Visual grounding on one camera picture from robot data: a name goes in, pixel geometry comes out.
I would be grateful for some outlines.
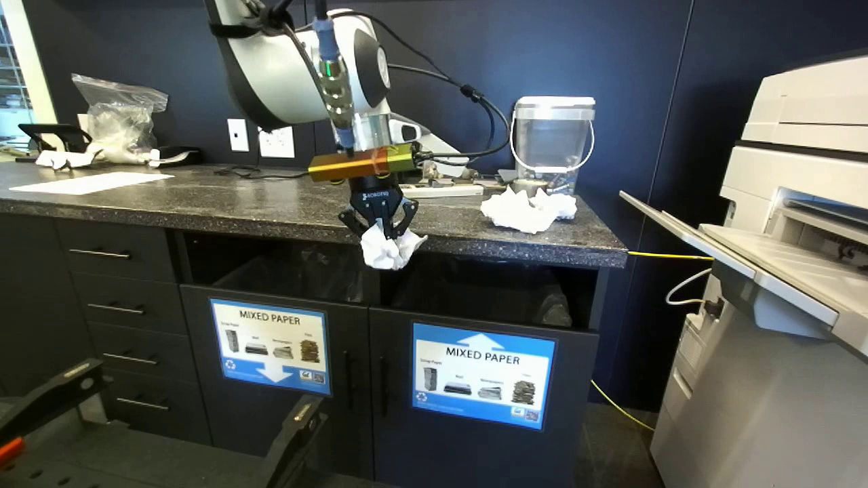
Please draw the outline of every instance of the drawer handle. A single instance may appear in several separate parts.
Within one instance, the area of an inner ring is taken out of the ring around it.
[[[144,314],[144,306],[114,306],[114,304],[87,304],[87,309],[114,312],[114,314]]]
[[[130,396],[115,396],[115,403],[130,403],[130,407],[141,407],[141,408],[158,408],[158,412],[167,412],[167,403],[153,403],[153,400],[141,400],[141,397],[130,397]]]
[[[132,260],[130,252],[106,252],[106,248],[87,248],[87,247],[69,247],[69,255],[87,255],[87,256],[103,256],[103,260]]]
[[[141,366],[159,366],[159,359],[153,359],[153,357],[124,355],[124,352],[111,352],[111,348],[103,348],[103,357],[141,363]]]

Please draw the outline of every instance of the wall outlet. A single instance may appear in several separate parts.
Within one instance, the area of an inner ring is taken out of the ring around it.
[[[246,118],[227,118],[227,145],[232,150],[248,150],[248,141],[246,141]]]
[[[261,130],[261,156],[296,156],[296,133],[292,127]]]

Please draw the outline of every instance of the floor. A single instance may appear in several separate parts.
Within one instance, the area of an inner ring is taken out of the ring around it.
[[[581,455],[575,464],[577,488],[662,488],[654,468],[651,434],[605,403],[585,407]]]

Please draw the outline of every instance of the copier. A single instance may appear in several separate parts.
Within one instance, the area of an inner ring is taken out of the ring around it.
[[[868,484],[868,56],[766,76],[720,184],[651,458],[670,488]]]

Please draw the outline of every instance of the cabinet drawer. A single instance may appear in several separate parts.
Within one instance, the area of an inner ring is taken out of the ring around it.
[[[106,374],[141,374],[194,384],[187,335],[137,328],[90,325]]]
[[[153,381],[132,374],[107,374],[106,415],[136,431],[208,442],[198,388]]]
[[[87,321],[183,329],[183,312],[177,283],[76,275],[76,286]]]
[[[166,233],[158,228],[57,221],[72,274],[114,274],[170,281]]]

